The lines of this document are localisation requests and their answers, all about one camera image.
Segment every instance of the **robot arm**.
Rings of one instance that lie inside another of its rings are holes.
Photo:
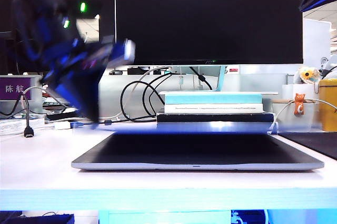
[[[98,122],[98,82],[111,67],[131,64],[135,45],[84,43],[77,18],[100,13],[101,0],[12,0],[15,26],[29,59],[40,60],[50,72],[44,83],[93,122]]]

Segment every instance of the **white book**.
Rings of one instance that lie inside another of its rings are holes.
[[[166,114],[251,114],[263,113],[263,104],[165,104],[164,112]]]

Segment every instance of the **light blue book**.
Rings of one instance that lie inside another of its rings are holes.
[[[262,103],[261,93],[230,91],[168,91],[165,104],[241,104]]]

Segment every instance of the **green led light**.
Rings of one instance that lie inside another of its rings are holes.
[[[65,21],[64,21],[63,27],[64,27],[64,28],[68,28],[69,25],[70,25],[70,21],[69,21],[69,20],[65,20]]]
[[[86,12],[86,4],[85,4],[85,2],[82,2],[82,3],[81,3],[80,11],[81,11],[82,13],[85,13],[85,12]]]

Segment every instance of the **book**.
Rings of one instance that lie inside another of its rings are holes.
[[[261,93],[229,91],[170,91],[165,95],[165,104],[252,104],[262,103]]]
[[[250,114],[263,113],[262,103],[244,104],[166,104],[166,114]]]
[[[231,121],[236,123],[270,123],[274,120],[272,113],[250,113],[250,114],[157,114],[158,123],[171,122],[209,122],[209,121]]]

